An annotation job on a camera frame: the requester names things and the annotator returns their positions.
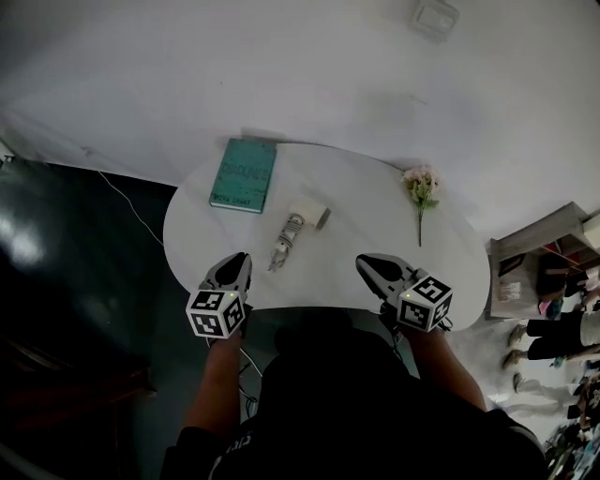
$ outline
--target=book cover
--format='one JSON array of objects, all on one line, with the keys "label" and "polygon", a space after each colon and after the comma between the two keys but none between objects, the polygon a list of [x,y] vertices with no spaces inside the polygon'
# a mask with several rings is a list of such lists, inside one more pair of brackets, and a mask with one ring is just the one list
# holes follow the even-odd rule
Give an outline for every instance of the book cover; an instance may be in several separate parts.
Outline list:
[{"label": "book cover", "polygon": [[210,194],[210,204],[261,213],[276,154],[274,143],[229,140]]}]

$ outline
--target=black sleeve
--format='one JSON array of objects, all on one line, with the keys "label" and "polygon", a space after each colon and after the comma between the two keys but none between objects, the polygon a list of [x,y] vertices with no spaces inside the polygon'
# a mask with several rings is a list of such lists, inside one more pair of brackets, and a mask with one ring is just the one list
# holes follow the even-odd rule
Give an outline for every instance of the black sleeve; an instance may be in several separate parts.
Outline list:
[{"label": "black sleeve", "polygon": [[547,478],[546,456],[535,435],[502,410],[492,410],[486,413],[486,416],[495,427],[494,430],[500,432],[499,438],[496,439],[499,450],[509,450],[502,452],[506,463],[511,466],[518,465],[518,478]]},{"label": "black sleeve", "polygon": [[215,460],[226,445],[215,434],[187,427],[179,434],[177,445],[167,449],[160,480],[208,478]]}]

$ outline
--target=flower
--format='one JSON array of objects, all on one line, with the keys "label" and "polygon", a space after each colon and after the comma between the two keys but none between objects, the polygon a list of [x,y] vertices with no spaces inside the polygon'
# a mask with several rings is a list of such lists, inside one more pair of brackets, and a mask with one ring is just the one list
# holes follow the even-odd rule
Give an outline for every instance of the flower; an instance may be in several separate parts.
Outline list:
[{"label": "flower", "polygon": [[419,247],[421,247],[421,231],[425,210],[435,207],[439,201],[433,199],[433,194],[440,189],[440,176],[428,165],[407,170],[402,175],[402,181],[411,192],[412,201],[417,204],[419,219]]}]

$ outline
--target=table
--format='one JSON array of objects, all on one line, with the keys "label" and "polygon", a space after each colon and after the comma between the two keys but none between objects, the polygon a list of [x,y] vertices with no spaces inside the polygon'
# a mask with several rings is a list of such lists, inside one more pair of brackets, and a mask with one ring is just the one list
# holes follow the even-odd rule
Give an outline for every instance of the table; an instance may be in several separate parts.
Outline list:
[{"label": "table", "polygon": [[[370,157],[319,145],[281,143],[261,215],[209,205],[220,157],[209,158],[177,189],[164,222],[167,261],[190,292],[207,270],[238,251],[252,257],[247,301],[258,308],[340,307],[379,310],[354,267],[361,253],[397,255],[454,289],[449,318],[455,330],[481,315],[488,299],[489,266],[483,243],[441,192],[427,211],[423,246],[416,209],[401,172]],[[270,251],[300,195],[327,205],[323,229],[305,228],[285,265],[267,272]]]}]

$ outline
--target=wall switch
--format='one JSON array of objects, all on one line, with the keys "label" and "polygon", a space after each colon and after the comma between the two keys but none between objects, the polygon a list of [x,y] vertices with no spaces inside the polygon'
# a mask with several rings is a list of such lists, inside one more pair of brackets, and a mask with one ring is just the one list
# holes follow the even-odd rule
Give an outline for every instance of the wall switch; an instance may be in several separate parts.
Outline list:
[{"label": "wall switch", "polygon": [[411,27],[435,42],[448,39],[460,13],[442,0],[421,0],[412,15]]}]

